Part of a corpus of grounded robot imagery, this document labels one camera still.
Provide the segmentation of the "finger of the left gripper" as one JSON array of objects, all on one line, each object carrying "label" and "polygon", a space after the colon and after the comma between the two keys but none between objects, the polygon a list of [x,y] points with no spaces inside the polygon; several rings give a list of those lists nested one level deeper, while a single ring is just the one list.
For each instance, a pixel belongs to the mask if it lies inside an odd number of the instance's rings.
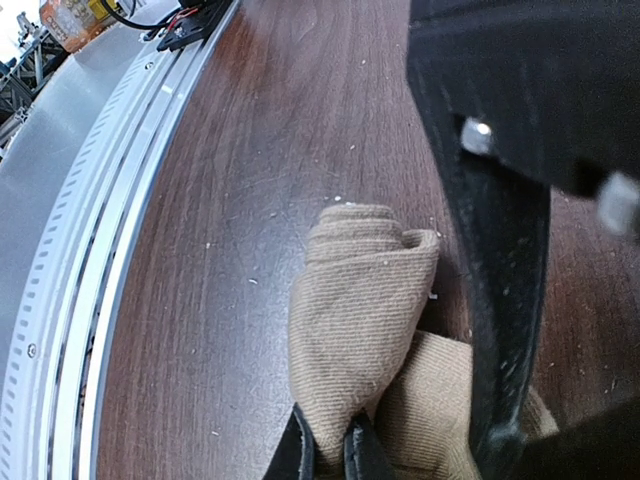
[{"label": "finger of the left gripper", "polygon": [[470,274],[469,446],[483,478],[506,479],[543,310],[550,189],[525,173],[540,148],[516,68],[411,54],[407,80]]}]

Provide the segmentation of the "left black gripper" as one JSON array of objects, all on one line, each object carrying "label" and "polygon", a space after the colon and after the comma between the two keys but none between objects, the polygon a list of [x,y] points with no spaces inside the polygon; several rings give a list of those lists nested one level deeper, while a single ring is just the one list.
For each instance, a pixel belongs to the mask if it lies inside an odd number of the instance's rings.
[{"label": "left black gripper", "polygon": [[475,118],[493,158],[568,193],[639,174],[635,1],[414,1],[407,81],[439,161]]}]

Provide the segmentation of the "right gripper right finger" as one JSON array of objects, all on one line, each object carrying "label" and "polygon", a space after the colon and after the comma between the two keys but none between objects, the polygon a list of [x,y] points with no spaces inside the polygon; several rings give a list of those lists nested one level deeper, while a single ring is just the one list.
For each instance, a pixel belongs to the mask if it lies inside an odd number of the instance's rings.
[{"label": "right gripper right finger", "polygon": [[365,412],[356,415],[344,437],[344,475],[346,480],[392,480],[394,468]]}]

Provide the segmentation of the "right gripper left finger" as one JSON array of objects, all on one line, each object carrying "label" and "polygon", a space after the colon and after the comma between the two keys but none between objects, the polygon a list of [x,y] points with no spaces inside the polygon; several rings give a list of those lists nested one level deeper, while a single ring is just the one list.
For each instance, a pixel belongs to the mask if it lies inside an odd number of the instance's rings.
[{"label": "right gripper left finger", "polygon": [[295,403],[263,480],[313,480],[314,470],[315,440]]}]

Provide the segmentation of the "tan brown ribbed sock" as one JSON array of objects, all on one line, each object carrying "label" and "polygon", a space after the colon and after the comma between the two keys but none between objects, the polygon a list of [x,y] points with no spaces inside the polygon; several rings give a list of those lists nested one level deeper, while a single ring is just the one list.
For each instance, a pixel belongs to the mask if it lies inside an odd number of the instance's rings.
[{"label": "tan brown ribbed sock", "polygon": [[439,256],[432,230],[381,205],[324,209],[289,308],[293,398],[316,445],[314,475],[345,477],[344,438],[367,414],[400,479],[473,479],[472,350],[417,328]]}]

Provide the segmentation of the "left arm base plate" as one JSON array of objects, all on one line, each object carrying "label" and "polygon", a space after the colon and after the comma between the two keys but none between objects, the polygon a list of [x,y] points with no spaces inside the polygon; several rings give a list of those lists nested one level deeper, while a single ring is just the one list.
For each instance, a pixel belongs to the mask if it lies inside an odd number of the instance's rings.
[{"label": "left arm base plate", "polygon": [[158,40],[158,52],[180,50],[207,40],[222,24],[223,17],[235,8],[233,1],[181,1],[159,22],[140,36],[143,43]]}]

